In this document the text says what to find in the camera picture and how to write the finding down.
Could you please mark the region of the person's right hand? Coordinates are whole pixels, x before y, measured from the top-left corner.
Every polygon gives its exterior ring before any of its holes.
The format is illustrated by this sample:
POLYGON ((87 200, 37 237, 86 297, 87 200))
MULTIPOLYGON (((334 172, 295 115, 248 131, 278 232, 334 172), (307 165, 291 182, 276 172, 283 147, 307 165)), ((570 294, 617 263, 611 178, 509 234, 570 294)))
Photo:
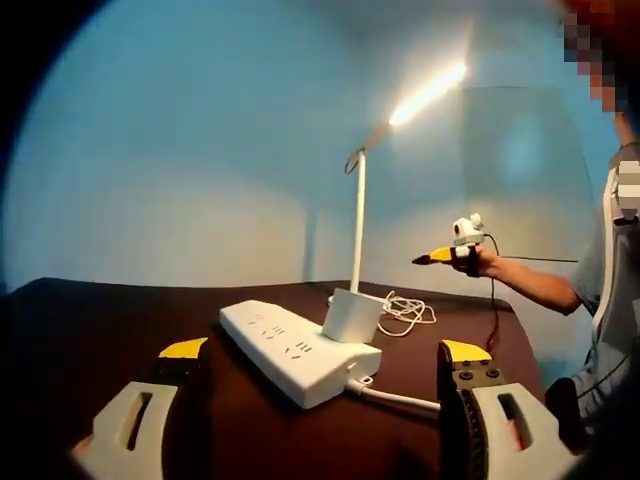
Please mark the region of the person's right hand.
POLYGON ((456 261, 452 268, 472 278, 496 279, 501 258, 481 245, 472 248, 469 257, 456 261))

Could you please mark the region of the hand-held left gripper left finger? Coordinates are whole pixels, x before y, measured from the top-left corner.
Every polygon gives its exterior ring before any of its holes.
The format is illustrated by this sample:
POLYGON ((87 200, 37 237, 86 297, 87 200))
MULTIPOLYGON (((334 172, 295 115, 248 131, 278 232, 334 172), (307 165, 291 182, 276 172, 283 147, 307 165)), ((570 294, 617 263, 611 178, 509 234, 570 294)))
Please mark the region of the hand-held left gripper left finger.
POLYGON ((163 473, 163 447, 179 392, 199 369, 199 337, 161 350, 153 367, 127 383, 94 417, 73 450, 86 473, 163 473))

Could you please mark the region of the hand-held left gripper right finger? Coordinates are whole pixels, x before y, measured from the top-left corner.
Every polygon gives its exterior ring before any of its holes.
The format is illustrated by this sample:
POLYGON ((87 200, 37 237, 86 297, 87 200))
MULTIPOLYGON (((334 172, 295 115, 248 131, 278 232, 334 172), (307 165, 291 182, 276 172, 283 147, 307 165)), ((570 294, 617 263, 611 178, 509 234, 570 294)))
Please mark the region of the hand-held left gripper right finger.
POLYGON ((437 397, 442 475, 564 475, 576 461, 555 416, 477 345, 439 343, 437 397))

